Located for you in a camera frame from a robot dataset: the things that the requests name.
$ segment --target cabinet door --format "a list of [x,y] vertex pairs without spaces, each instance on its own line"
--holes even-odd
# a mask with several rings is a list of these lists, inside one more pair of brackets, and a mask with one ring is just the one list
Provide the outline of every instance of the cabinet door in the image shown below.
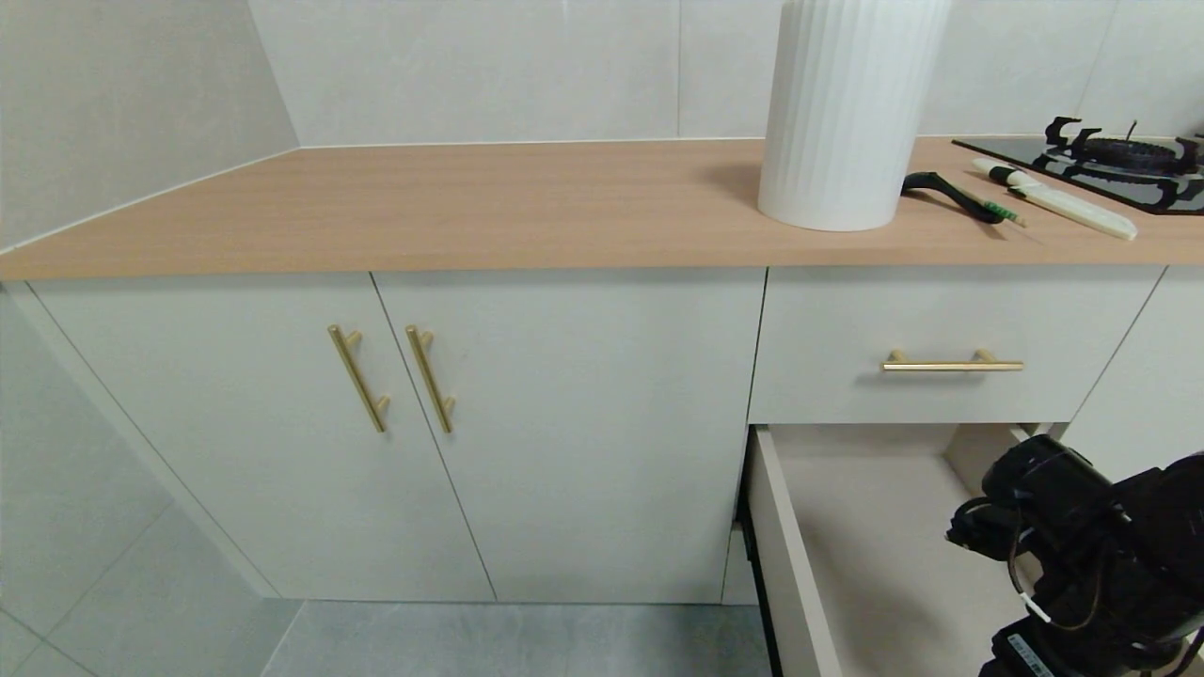
[[763,279],[377,275],[500,600],[719,604]]
[[1204,449],[1204,269],[1173,266],[1062,442],[1112,481]]
[[[371,277],[40,282],[54,319],[285,597],[492,600]],[[377,432],[327,325],[359,331]]]

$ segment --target brass bar handle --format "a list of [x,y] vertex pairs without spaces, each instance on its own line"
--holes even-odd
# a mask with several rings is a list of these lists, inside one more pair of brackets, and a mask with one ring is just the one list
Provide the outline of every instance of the brass bar handle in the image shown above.
[[455,398],[444,398],[439,394],[439,384],[435,382],[435,373],[431,371],[431,361],[426,359],[426,348],[430,347],[435,335],[430,331],[419,334],[418,326],[411,324],[406,328],[406,337],[409,338],[409,347],[418,359],[418,371],[423,372],[423,381],[426,383],[426,392],[431,394],[435,402],[435,411],[439,414],[439,424],[444,432],[452,432],[452,410],[455,408]]
[[380,395],[380,399],[376,402],[372,401],[372,395],[368,394],[367,385],[364,384],[364,375],[360,373],[360,367],[355,364],[355,358],[352,357],[352,351],[355,349],[355,346],[359,345],[360,338],[364,336],[359,331],[352,331],[344,336],[343,330],[337,324],[331,324],[326,328],[326,331],[335,342],[338,357],[343,359],[343,366],[347,367],[347,375],[352,377],[355,392],[360,394],[360,400],[364,401],[364,408],[368,410],[368,418],[372,419],[372,425],[377,429],[377,432],[384,432],[384,418],[382,417],[384,410],[389,407],[389,395]]
[[1025,363],[1017,360],[998,360],[990,351],[974,351],[970,361],[954,363],[915,363],[908,361],[903,351],[891,351],[883,363],[883,371],[1022,371]]

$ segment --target white ribbed vase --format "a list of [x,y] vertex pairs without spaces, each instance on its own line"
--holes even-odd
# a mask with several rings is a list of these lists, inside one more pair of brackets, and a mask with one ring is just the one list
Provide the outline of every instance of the white ribbed vase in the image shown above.
[[759,206],[815,230],[895,218],[952,0],[787,0]]

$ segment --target black glass cooktop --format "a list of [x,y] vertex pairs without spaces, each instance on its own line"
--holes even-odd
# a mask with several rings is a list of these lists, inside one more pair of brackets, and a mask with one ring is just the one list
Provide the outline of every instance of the black glass cooktop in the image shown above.
[[[1091,133],[1098,130],[1084,130],[1070,142],[1058,137],[1061,124],[1055,123],[1050,129],[1052,134],[1047,130],[1044,139],[982,136],[957,139],[954,143],[1152,214],[1204,216],[1204,175],[1196,161],[1194,141],[1091,139]],[[1117,147],[1125,158],[1112,154]]]

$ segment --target knife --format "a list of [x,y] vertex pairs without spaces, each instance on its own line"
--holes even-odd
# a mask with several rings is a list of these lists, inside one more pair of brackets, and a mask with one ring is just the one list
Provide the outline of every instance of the knife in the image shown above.
[[1069,193],[1050,188],[1011,165],[990,158],[978,158],[974,160],[974,169],[986,173],[996,183],[1007,186],[1009,192],[1025,200],[1073,222],[1121,240],[1137,237],[1137,225],[1132,220]]

